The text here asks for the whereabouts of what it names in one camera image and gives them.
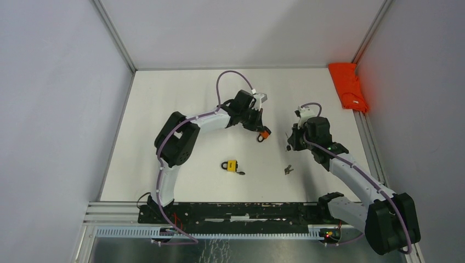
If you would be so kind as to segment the orange padlock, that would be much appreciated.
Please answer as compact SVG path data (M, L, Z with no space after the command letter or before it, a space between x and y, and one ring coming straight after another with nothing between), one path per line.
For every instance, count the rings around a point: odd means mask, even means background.
M262 131L262 132L259 132L258 133L258 136L257 136L257 142L261 143L263 142L264 140L266 140L268 138L268 136L271 134L270 131Z

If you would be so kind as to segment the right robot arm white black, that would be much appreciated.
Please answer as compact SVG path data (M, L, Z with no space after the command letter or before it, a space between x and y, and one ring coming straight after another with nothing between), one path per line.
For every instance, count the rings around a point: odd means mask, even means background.
M291 151L311 151L315 162L339 178L360 200L354 203L339 192L320 197L316 214L321 222L330 224L340 219L354 226L379 255L395 250L412 252L421 239L413 198L396 193L363 170L346 147L333 141L327 118L300 117L287 142Z

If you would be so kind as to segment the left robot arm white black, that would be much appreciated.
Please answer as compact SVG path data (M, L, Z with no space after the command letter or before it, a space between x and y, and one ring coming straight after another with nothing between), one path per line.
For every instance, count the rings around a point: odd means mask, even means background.
M191 156L200 134L226 129L237 124L252 132L257 132L257 141L263 142L271 131L263 125L263 103L267 95L251 94L240 90L233 99L227 100L209 112L185 116L173 112L155 139L156 156L159 161L159 174L151 198L156 203L151 216L159 223L166 223L172 217L174 188L180 166Z

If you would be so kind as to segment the black head key bunch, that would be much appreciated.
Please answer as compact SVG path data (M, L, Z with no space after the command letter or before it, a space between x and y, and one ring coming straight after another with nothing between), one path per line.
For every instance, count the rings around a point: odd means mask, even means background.
M289 135L287 133L285 133L285 135L286 135L286 152L288 152L292 150L292 146L289 143L289 138L290 138Z

